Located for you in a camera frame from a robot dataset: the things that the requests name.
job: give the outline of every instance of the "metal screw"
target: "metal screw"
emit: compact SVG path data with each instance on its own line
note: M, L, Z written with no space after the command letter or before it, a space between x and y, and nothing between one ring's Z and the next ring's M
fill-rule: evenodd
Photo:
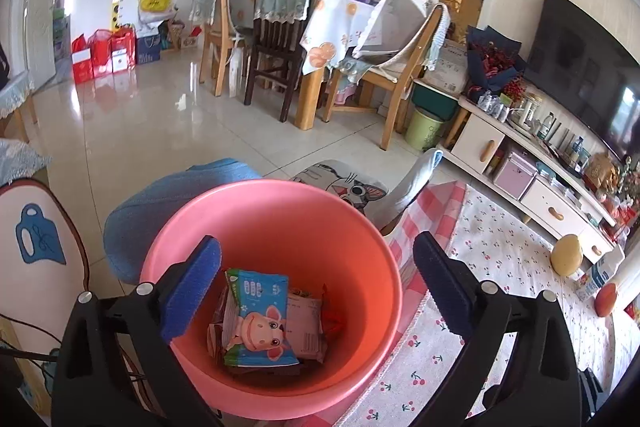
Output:
M480 287L484 293L495 295L498 293L498 285L493 281L484 281Z
M556 296L556 294L553 293L551 290L544 290L542 292L542 298L548 302L556 302L558 300L558 297Z
M143 282L136 288L138 295L149 295L154 290L154 286L150 282Z
M92 294L91 292L82 292L78 296L78 302L81 304L87 304L87 302L89 302L93 296L94 294Z

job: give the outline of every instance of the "blue jug illustration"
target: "blue jug illustration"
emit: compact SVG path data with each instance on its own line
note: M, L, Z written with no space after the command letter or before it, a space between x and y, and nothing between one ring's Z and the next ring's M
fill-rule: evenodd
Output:
M30 255L22 240L22 231L26 230L31 237L33 254ZM42 259L49 259L56 263L66 264L65 254L60 245L60 237L56 224L42 215L42 209L35 203L28 203L22 209L20 223L15 227L15 238L20 247L22 260L27 264Z

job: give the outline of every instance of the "flower bouquet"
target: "flower bouquet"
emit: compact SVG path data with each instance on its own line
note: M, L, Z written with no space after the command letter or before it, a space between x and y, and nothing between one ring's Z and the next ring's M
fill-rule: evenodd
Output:
M522 43L512 41L491 26L479 30L469 26L466 36L466 61L473 86L469 95L480 97L486 90L499 92L510 80L524 71L527 63L520 58Z

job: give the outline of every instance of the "tv stand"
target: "tv stand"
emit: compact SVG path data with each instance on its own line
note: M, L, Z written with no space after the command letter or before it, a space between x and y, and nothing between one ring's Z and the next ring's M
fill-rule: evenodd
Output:
M538 143L514 130L507 123L487 115L466 97L460 96L458 105L460 107L449 134L438 146L447 160L516 206L522 211L523 223L533 219L556 239L568 233L575 233L580 239L585 257L592 263L595 263L602 254L613 249L614 244L599 227L591 224L586 212L597 221L604 219L612 226L616 222L593 193L585 187L582 180L567 172ZM451 148L453 139L461 128L462 133L456 145ZM542 176L536 177L520 199L514 198L495 185L493 177L485 175L484 169L506 137L555 171L556 176L578 194L582 208L578 208L560 195Z

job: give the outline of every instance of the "yellow plastic bag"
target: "yellow plastic bag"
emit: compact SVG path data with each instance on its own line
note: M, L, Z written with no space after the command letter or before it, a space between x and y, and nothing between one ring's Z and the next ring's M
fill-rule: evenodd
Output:
M140 0L140 9L145 12L164 12L171 0Z

